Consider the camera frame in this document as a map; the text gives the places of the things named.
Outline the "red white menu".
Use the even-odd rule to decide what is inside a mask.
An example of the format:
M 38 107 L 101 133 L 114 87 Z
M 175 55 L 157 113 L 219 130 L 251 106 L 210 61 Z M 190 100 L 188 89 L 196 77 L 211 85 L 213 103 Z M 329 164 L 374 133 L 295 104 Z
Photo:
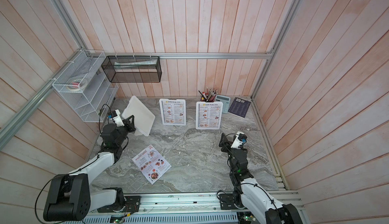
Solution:
M 152 145 L 132 160 L 152 185 L 171 168 L 171 164 Z

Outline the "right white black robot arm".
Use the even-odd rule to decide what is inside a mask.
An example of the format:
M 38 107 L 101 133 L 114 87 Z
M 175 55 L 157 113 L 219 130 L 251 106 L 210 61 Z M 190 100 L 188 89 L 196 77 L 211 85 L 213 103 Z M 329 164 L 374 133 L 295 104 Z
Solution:
M 234 186 L 234 206 L 248 209 L 261 224 L 301 224 L 302 219 L 293 204 L 284 204 L 266 191 L 248 169 L 247 136 L 243 132 L 221 134 L 219 147 L 228 154 L 227 164 Z

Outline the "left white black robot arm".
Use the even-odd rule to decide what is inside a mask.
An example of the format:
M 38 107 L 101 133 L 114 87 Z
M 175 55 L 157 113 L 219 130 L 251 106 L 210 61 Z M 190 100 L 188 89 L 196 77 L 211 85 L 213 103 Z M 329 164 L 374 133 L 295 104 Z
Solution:
M 136 130 L 135 117 L 130 116 L 122 126 L 107 124 L 103 127 L 103 139 L 97 155 L 67 174 L 58 174 L 45 185 L 49 187 L 43 216 L 37 217 L 42 224 L 60 224 L 66 221 L 83 221 L 95 210 L 126 213 L 130 204 L 120 187 L 105 188 L 92 194 L 90 184 L 103 171 L 120 159 L 129 143 L 128 134 Z

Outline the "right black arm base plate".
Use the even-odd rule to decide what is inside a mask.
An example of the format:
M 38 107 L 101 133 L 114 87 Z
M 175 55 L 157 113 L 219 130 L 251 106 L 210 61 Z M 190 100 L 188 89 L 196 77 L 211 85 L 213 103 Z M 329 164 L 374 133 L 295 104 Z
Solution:
M 217 192 L 216 196 L 222 210 L 249 211 L 250 208 L 259 209 L 262 204 L 261 200 L 258 202 L 245 194 L 235 192 L 225 193 L 221 191 Z

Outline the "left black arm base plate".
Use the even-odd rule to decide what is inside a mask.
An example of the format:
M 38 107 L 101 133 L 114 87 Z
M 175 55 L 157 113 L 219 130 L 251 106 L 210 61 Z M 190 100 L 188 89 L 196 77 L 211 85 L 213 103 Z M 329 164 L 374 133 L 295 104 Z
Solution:
M 141 196 L 122 196 L 117 197 L 115 202 L 111 205 L 107 205 L 99 208 L 99 213 L 135 213 L 139 211 Z

